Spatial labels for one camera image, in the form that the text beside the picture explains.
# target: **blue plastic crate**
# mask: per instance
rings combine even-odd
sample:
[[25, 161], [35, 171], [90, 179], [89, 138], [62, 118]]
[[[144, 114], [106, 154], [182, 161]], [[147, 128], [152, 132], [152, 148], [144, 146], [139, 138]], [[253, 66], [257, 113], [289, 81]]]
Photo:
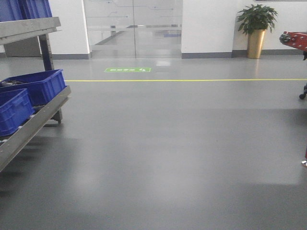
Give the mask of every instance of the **blue plastic crate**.
[[0, 0], [0, 22], [22, 19], [23, 16], [17, 0]]
[[62, 69], [11, 77], [0, 82], [0, 92], [27, 88], [33, 106], [47, 104], [65, 87]]
[[24, 19], [52, 17], [48, 0], [18, 0]]
[[27, 89], [0, 93], [0, 136], [17, 131], [33, 113]]

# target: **metal shelf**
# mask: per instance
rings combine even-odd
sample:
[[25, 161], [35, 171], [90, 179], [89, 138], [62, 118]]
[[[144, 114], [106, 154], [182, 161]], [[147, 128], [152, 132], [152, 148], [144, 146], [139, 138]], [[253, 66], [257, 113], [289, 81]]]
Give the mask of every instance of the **metal shelf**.
[[[52, 70], [54, 67], [48, 33], [57, 31], [57, 26], [61, 26], [58, 17], [1, 22], [0, 45], [38, 36], [45, 70]], [[62, 92], [43, 106], [35, 115], [31, 116], [14, 134], [5, 139], [0, 138], [2, 140], [0, 145], [0, 172], [48, 120], [55, 119], [61, 123], [61, 107], [68, 100], [70, 92], [70, 87], [66, 86]]]
[[71, 89], [67, 86], [48, 104], [42, 107], [12, 136], [4, 140], [0, 146], [0, 172], [19, 153], [19, 151], [35, 136], [53, 115], [68, 100]]
[[0, 45], [57, 31], [58, 17], [36, 18], [0, 23]]

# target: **potted plant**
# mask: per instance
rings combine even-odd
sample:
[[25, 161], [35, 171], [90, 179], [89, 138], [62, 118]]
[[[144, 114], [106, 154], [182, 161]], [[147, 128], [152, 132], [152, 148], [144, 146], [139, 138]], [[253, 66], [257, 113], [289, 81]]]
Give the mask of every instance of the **potted plant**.
[[238, 12], [242, 13], [237, 17], [237, 22], [242, 22], [239, 31], [243, 30], [248, 35], [248, 58], [260, 58], [265, 32], [269, 28], [272, 33], [278, 13], [269, 6], [259, 4], [246, 7]]

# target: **grey epoxy floor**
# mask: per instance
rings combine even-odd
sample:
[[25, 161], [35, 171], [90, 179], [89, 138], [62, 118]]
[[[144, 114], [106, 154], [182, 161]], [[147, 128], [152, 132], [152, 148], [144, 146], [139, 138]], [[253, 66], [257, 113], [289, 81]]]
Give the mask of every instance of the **grey epoxy floor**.
[[[301, 56], [55, 61], [66, 80], [302, 79]], [[150, 73], [104, 73], [151, 67]], [[0, 60], [1, 78], [43, 70]], [[68, 82], [0, 173], [1, 230], [305, 230], [305, 80]]]

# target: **plant pot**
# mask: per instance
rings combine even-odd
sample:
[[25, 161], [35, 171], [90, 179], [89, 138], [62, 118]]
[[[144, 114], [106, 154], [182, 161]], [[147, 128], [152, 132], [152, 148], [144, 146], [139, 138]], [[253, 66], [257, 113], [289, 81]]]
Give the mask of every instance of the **plant pot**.
[[248, 58], [260, 58], [266, 30], [254, 30], [248, 35]]

